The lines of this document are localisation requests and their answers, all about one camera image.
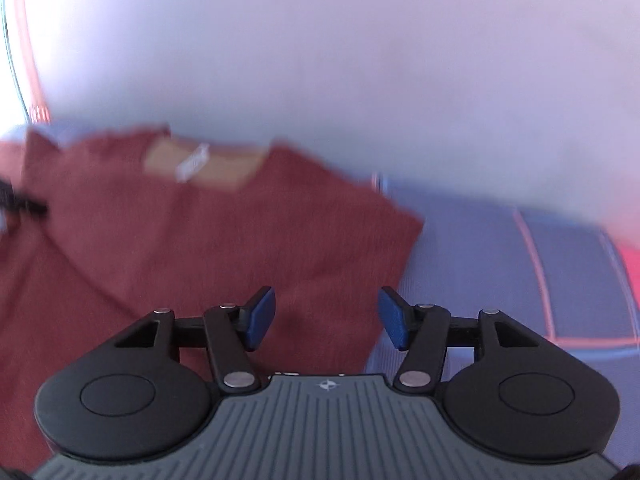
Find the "dark red knit sweater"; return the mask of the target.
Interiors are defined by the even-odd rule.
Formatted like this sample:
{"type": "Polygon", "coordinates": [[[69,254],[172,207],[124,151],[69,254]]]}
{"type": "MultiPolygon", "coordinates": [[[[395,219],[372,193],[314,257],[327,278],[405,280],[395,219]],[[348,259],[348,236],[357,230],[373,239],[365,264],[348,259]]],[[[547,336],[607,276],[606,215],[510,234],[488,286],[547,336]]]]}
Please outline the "dark red knit sweater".
{"type": "Polygon", "coordinates": [[[32,404],[47,378],[158,308],[190,318],[271,286],[257,368],[366,365],[381,333],[376,294],[398,285],[422,222],[285,145],[222,151],[180,183],[185,157],[157,128],[2,145],[2,179],[49,208],[1,235],[2,463],[46,459],[32,404]]]}

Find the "blue plaid bed sheet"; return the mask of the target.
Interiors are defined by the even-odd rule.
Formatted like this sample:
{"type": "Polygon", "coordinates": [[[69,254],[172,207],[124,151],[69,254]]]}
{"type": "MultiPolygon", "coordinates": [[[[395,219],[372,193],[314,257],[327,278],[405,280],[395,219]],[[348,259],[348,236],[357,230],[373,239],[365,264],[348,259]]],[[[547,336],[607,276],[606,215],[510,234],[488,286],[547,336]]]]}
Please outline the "blue plaid bed sheet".
{"type": "MultiPolygon", "coordinates": [[[[261,153],[209,148],[204,168],[179,181],[176,169],[190,145],[169,136],[186,148],[186,157],[174,165],[180,183],[193,181],[222,151],[261,153]]],[[[620,254],[602,231],[538,211],[399,184],[372,190],[422,222],[396,286],[406,298],[441,304],[457,314],[484,307],[505,310],[620,388],[638,388],[639,281],[629,281],[620,254]]],[[[390,374],[398,361],[381,328],[360,372],[390,374]]]]}

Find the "orange red curtain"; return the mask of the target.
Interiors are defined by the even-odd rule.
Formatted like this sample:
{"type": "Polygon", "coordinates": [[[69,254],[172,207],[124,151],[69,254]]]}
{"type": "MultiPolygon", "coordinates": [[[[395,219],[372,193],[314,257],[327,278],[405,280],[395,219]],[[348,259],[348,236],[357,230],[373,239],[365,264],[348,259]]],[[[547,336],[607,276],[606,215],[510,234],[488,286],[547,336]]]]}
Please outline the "orange red curtain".
{"type": "Polygon", "coordinates": [[[1,0],[1,41],[10,85],[26,122],[50,124],[51,112],[32,50],[26,0],[1,0]]]}

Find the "pink pillow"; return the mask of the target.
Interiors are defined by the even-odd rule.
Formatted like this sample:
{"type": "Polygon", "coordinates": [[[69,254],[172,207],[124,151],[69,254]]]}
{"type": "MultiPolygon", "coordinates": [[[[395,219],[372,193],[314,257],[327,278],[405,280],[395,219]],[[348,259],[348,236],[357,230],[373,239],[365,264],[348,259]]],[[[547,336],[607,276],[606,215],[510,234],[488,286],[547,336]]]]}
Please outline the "pink pillow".
{"type": "Polygon", "coordinates": [[[640,275],[640,250],[619,242],[618,240],[614,242],[614,245],[620,254],[620,258],[622,258],[629,281],[634,283],[638,282],[640,275]]]}

